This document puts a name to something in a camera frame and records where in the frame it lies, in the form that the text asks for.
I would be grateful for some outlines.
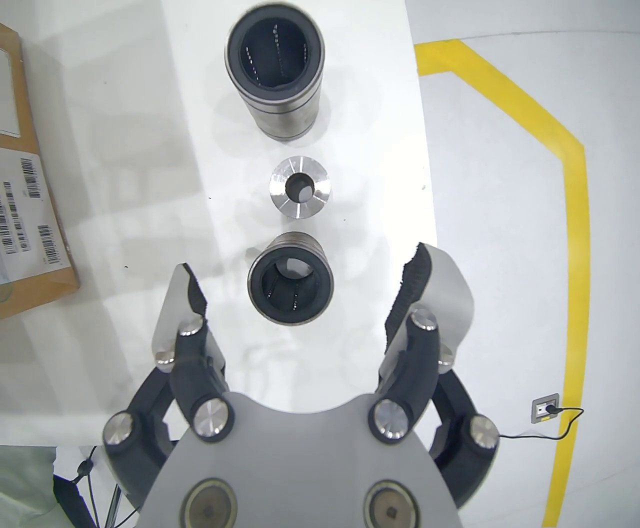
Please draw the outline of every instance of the silver metal plate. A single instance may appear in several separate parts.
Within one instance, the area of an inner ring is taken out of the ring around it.
[[[226,482],[237,498],[234,528],[365,527],[367,492],[383,480],[415,498],[420,526],[461,528],[456,506],[416,434],[387,445],[369,431],[366,394],[321,413],[291,414],[226,393],[236,413],[229,436],[207,444],[188,431],[164,464],[138,528],[176,528],[194,485]]]

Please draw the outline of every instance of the metal screw cap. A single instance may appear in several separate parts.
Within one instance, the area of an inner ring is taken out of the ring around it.
[[[156,352],[156,367],[163,372],[171,372],[173,369],[173,361],[175,359],[175,350],[173,347],[166,347]]]
[[[500,433],[495,424],[481,414],[471,418],[469,433],[473,441],[485,449],[494,449],[498,445],[498,439],[500,438]]]
[[[376,429],[389,440],[399,440],[409,431],[409,418],[395,401],[380,400],[373,410]]]
[[[193,430],[202,438],[221,433],[229,420],[229,407],[224,400],[212,398],[198,407],[193,417]]]
[[[198,333],[204,324],[204,318],[200,314],[193,314],[189,319],[181,321],[178,325],[178,332],[182,336]]]
[[[416,528],[418,508],[411,493],[400,483],[374,484],[365,497],[367,528]]]
[[[187,496],[183,512],[184,528],[231,528],[237,516],[236,496],[226,482],[209,479]]]
[[[123,411],[114,414],[102,431],[102,438],[107,445],[118,445],[124,442],[133,431],[133,416]]]
[[[432,331],[438,328],[436,317],[426,308],[417,308],[411,312],[411,320],[415,326],[423,330]]]

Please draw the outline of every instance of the white label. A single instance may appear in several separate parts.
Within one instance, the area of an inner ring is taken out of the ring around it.
[[[69,266],[40,156],[0,148],[0,284]]]
[[[11,57],[4,49],[0,49],[0,134],[20,137],[18,111],[13,94]]]

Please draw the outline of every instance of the black cable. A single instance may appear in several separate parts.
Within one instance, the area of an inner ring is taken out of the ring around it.
[[[555,407],[553,405],[547,405],[547,412],[549,414],[559,414],[562,411],[579,411],[576,416],[569,420],[569,424],[566,427],[566,431],[562,433],[560,436],[545,436],[545,435],[517,435],[517,436],[509,436],[509,435],[500,435],[501,438],[510,438],[512,440],[517,440],[519,438],[541,438],[542,440],[562,440],[569,434],[571,430],[571,426],[573,422],[575,422],[582,414],[584,413],[584,409],[582,407]]]
[[[95,452],[96,447],[98,446],[96,445],[93,446],[93,449],[91,449],[91,453],[89,453],[89,458],[87,458],[87,460],[92,463],[91,468],[93,468],[93,461],[91,460],[91,458]],[[95,499],[93,498],[93,486],[91,485],[91,470],[89,470],[89,472],[86,474],[86,481],[89,484],[89,497],[91,497],[91,507],[93,508],[93,515],[95,517],[95,527],[100,528],[100,520],[98,519],[98,509],[95,507]]]
[[[126,523],[135,512],[138,511],[138,508],[136,508],[134,511],[132,511],[131,513],[129,513],[122,522],[119,522],[118,524],[116,524],[113,528],[120,528],[124,523]]]

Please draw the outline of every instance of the yellow floor line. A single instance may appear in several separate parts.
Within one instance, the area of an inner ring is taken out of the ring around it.
[[[562,405],[579,407],[582,400],[589,327],[590,236],[589,195],[584,147],[549,112],[514,82],[460,40],[441,40],[415,46],[421,76],[452,72],[484,95],[547,147],[563,164],[568,254],[567,341]],[[563,432],[570,413],[560,415]],[[547,497],[544,527],[558,523],[571,469],[577,423],[557,443]]]

